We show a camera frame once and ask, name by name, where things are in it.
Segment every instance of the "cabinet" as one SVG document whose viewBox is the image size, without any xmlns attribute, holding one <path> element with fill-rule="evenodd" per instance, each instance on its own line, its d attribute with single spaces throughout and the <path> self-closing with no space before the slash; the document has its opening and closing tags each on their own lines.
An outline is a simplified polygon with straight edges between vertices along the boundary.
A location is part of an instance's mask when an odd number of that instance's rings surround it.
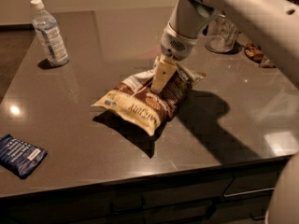
<svg viewBox="0 0 299 224">
<path fill-rule="evenodd" d="M 263 218 L 285 162 L 0 199 L 2 217 L 23 224 L 213 224 L 249 217 L 258 220 Z"/>
</svg>

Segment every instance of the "countertop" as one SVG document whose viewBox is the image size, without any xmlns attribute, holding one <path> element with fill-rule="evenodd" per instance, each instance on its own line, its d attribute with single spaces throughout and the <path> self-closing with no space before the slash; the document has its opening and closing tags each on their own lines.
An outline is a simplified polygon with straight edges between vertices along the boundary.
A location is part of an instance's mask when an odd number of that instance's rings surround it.
<svg viewBox="0 0 299 224">
<path fill-rule="evenodd" d="M 207 77 L 153 137 L 92 107 L 126 77 L 151 69 L 171 11 L 55 14 L 70 62 L 50 68 L 35 38 L 0 106 L 0 136 L 10 133 L 49 154 L 24 180 L 0 167 L 0 197 L 271 161 L 297 152 L 299 91 L 277 69 L 249 60 L 242 34 L 231 54 L 206 50 L 202 35 L 181 63 Z M 11 113 L 13 105 L 19 115 Z"/>
</svg>

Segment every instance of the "white bottle cap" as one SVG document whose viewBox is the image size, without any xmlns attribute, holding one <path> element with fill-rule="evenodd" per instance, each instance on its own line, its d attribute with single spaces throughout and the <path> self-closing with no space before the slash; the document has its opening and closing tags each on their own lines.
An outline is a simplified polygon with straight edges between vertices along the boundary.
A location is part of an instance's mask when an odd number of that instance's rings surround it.
<svg viewBox="0 0 299 224">
<path fill-rule="evenodd" d="M 44 6 L 44 4 L 41 0 L 32 0 L 30 2 L 30 7 L 31 7 L 32 10 L 41 10 L 45 6 Z"/>
</svg>

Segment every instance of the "blue pouch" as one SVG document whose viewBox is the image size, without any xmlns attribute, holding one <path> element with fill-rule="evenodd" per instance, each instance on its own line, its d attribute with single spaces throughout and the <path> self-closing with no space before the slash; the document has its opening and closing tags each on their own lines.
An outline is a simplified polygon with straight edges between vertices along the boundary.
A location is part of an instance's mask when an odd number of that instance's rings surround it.
<svg viewBox="0 0 299 224">
<path fill-rule="evenodd" d="M 13 138 L 0 137 L 0 164 L 24 179 L 46 157 L 47 150 Z"/>
</svg>

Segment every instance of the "clear plastic bottle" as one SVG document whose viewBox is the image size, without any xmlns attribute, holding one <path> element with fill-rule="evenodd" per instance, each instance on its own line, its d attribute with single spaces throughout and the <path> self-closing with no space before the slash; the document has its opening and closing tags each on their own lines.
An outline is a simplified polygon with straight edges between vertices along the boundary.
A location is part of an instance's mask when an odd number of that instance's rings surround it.
<svg viewBox="0 0 299 224">
<path fill-rule="evenodd" d="M 32 24 L 45 50 L 48 61 L 52 66 L 66 64 L 68 62 L 68 54 L 57 21 L 45 9 L 41 0 L 32 0 L 31 8 L 35 13 Z"/>
</svg>

